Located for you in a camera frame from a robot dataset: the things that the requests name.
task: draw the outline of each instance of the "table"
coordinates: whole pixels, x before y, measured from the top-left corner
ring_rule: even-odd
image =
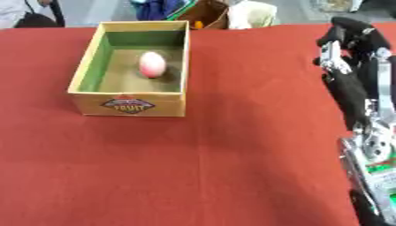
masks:
[[[83,117],[65,90],[94,29],[0,31],[0,224],[357,225],[311,64],[327,28],[192,32],[184,118]]]

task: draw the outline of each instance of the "cardboard box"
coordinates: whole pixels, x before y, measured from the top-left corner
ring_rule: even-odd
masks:
[[[165,74],[139,73],[142,53],[154,51]],[[187,21],[105,22],[99,25],[68,88],[84,115],[183,117],[189,51]]]

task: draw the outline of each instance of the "gray floor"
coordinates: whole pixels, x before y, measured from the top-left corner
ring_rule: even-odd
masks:
[[[68,26],[96,26],[101,21],[136,20],[129,0],[59,0]],[[355,13],[320,11],[318,0],[256,0],[278,7],[282,24],[324,23],[332,16],[347,16],[367,22],[394,21],[387,9],[394,0],[369,0]],[[44,14],[50,15],[49,9]]]

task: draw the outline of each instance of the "white ball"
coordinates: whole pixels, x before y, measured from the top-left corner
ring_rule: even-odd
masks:
[[[141,56],[139,70],[142,75],[148,78],[156,78],[164,74],[166,62],[164,58],[156,52],[146,52]]]

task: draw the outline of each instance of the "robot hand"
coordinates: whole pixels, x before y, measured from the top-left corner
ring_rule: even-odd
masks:
[[[324,84],[354,132],[340,140],[341,161],[354,188],[351,201],[361,226],[396,225],[396,63],[391,45],[372,25],[345,18],[331,23],[317,41],[321,53],[315,64],[324,69]]]
[[[356,122],[368,125],[366,100],[378,100],[380,95],[389,99],[380,113],[391,120],[393,112],[384,112],[394,109],[392,99],[396,102],[391,45],[372,25],[338,17],[331,23],[328,33],[317,41],[322,52],[315,64],[325,70],[324,84],[343,111],[348,130],[352,131]],[[348,55],[342,56],[342,50]]]

